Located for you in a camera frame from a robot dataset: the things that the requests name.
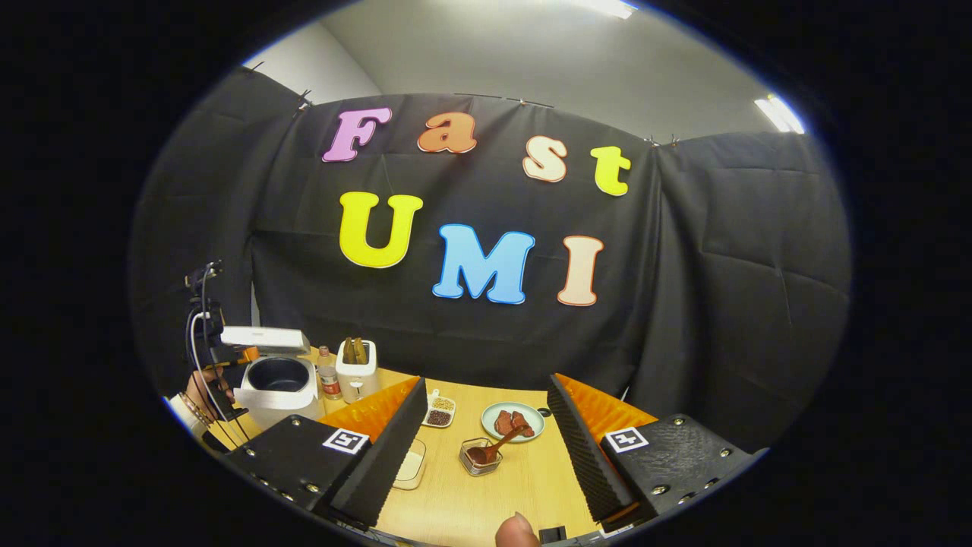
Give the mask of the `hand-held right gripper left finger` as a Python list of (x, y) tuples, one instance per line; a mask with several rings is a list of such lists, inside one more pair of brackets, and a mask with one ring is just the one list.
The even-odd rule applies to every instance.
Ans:
[(320, 420), (285, 416), (226, 461), (291, 505), (369, 530), (427, 411), (426, 381), (413, 376)]

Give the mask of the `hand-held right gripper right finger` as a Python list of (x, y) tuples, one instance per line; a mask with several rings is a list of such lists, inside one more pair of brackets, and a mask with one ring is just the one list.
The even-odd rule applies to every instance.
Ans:
[(701, 501), (761, 457), (684, 413), (654, 418), (559, 373), (549, 377), (546, 404), (588, 511), (606, 533)]

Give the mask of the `clear rice container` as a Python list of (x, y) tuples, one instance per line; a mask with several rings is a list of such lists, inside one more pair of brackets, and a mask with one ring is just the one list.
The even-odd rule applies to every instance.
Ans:
[(426, 444), (420, 439), (414, 439), (410, 444), (406, 456), (400, 464), (398, 475), (393, 481), (394, 489), (411, 491), (417, 489), (422, 482), (426, 470)]

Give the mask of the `white rice cooker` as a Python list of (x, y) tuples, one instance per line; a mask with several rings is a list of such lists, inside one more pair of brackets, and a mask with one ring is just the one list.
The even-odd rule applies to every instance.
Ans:
[(292, 415), (310, 420), (325, 416), (315, 367), (305, 358), (311, 346), (301, 330), (226, 326), (219, 339), (234, 349), (256, 347), (258, 351), (234, 397), (259, 429), (269, 429)]

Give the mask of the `metal chopstick holder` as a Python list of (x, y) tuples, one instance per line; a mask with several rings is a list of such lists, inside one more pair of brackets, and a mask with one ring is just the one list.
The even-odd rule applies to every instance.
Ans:
[(490, 463), (479, 463), (475, 458), (469, 456), (469, 451), (474, 447), (482, 447), (482, 449), (487, 449), (487, 447), (493, 446), (493, 441), (490, 438), (472, 438), (462, 441), (461, 447), (459, 447), (459, 462), (464, 466), (465, 471), (471, 476), (483, 476), (489, 473), (493, 473), (503, 461), (503, 454), (497, 451), (493, 460)]

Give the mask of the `brown wooden spoon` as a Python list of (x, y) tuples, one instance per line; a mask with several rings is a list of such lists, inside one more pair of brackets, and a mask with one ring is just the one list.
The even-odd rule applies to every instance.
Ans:
[(512, 431), (501, 438), (499, 442), (490, 444), (488, 447), (469, 447), (469, 449), (465, 449), (466, 458), (471, 461), (472, 465), (490, 465), (496, 460), (500, 447), (503, 447), (504, 444), (513, 440), (516, 436), (519, 436), (519, 433)]

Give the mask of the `white divided dish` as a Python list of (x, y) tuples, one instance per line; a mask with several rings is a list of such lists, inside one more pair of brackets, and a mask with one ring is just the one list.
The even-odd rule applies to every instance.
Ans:
[(423, 426), (444, 428), (451, 426), (457, 409), (456, 402), (434, 389), (428, 394), (428, 408), (422, 422)]

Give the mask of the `white toaster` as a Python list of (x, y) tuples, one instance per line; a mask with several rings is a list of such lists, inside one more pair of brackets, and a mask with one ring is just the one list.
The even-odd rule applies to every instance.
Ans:
[(368, 351), (367, 364), (343, 364), (341, 363), (341, 345), (338, 346), (336, 354), (336, 370), (340, 383), (342, 397), (348, 404), (361, 400), (372, 394), (377, 394), (381, 389), (381, 382), (378, 374), (378, 353), (376, 346), (371, 340), (363, 340)]

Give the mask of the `clear plastic water bottle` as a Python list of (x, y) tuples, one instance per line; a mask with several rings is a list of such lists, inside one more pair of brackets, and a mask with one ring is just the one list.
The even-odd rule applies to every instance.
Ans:
[(337, 357), (330, 352), (329, 347), (319, 346), (316, 371), (320, 380), (320, 393), (327, 400), (340, 400), (342, 398), (336, 364)]

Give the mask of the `pale green plate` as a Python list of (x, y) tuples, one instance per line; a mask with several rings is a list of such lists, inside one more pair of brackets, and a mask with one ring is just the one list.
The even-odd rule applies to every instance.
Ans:
[(524, 438), (522, 436), (516, 436), (513, 440), (510, 440), (510, 442), (508, 443), (521, 444), (521, 443), (531, 442), (531, 440), (537, 440), (538, 437), (541, 436), (542, 433), (544, 433), (545, 420), (544, 420), (544, 416), (541, 414), (541, 412), (538, 411), (538, 409), (532, 408), (523, 403), (506, 401), (506, 402), (500, 402), (500, 403), (490, 405), (490, 407), (484, 409), (484, 412), (481, 415), (481, 424), (483, 426), (483, 429), (485, 429), (486, 432), (488, 432), (490, 436), (492, 436), (493, 438), (496, 438), (497, 440), (500, 439), (500, 437), (497, 436), (497, 433), (495, 432), (494, 422), (497, 418), (497, 415), (499, 415), (499, 412), (503, 411), (503, 409), (511, 413), (513, 411), (518, 411), (523, 413), (525, 419), (528, 420), (532, 429), (535, 430), (535, 436), (532, 438)]

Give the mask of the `ceiling light panel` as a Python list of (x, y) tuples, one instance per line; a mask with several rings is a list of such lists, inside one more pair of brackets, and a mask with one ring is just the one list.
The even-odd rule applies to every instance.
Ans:
[(805, 128), (798, 114), (779, 96), (767, 94), (753, 100), (754, 105), (780, 132), (805, 134)]

